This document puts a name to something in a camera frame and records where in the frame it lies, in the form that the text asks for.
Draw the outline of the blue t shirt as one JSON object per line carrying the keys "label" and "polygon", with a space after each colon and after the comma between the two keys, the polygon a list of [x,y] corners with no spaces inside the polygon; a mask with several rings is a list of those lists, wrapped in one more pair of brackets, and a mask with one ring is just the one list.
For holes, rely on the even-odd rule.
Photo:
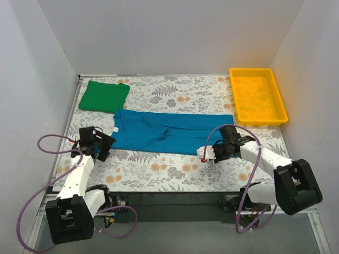
{"label": "blue t shirt", "polygon": [[119,109],[112,149],[196,155],[197,149],[221,139],[214,128],[233,124],[233,116],[138,112]]}

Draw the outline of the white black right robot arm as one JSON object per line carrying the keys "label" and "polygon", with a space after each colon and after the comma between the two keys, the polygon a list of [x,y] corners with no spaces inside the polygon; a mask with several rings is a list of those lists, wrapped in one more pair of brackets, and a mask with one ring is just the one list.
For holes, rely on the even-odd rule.
{"label": "white black right robot arm", "polygon": [[323,201],[309,162],[292,160],[266,148],[250,133],[241,136],[235,125],[225,124],[218,128],[222,139],[212,147],[214,162],[236,156],[254,164],[269,174],[273,185],[250,182],[240,189],[239,207],[252,210],[258,204],[280,207],[285,214],[294,215]]}

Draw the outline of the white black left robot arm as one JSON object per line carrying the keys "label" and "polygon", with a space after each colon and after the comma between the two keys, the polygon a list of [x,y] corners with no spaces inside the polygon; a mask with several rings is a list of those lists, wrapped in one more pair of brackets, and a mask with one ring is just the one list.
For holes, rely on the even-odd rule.
{"label": "white black left robot arm", "polygon": [[46,215],[54,244],[87,240],[93,236],[94,216],[113,204],[107,185],[88,187],[96,161],[106,161],[115,138],[91,126],[79,130],[72,146],[74,170],[68,174],[55,200],[46,204]]}

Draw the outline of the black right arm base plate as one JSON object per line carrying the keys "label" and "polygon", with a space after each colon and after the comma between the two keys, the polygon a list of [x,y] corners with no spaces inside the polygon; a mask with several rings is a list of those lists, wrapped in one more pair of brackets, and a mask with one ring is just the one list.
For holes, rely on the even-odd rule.
{"label": "black right arm base plate", "polygon": [[[240,195],[221,195],[217,200],[217,205],[225,212],[236,212],[238,211],[242,197]],[[253,203],[249,197],[246,196],[242,211],[245,212],[258,212],[263,211],[267,207],[263,203]]]}

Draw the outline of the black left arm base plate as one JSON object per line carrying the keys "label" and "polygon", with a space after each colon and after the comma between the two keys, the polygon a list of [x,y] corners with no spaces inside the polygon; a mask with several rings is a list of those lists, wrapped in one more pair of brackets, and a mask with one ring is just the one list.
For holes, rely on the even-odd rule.
{"label": "black left arm base plate", "polygon": [[109,197],[109,204],[107,208],[114,206],[127,206],[129,205],[130,197],[127,195],[111,196]]}

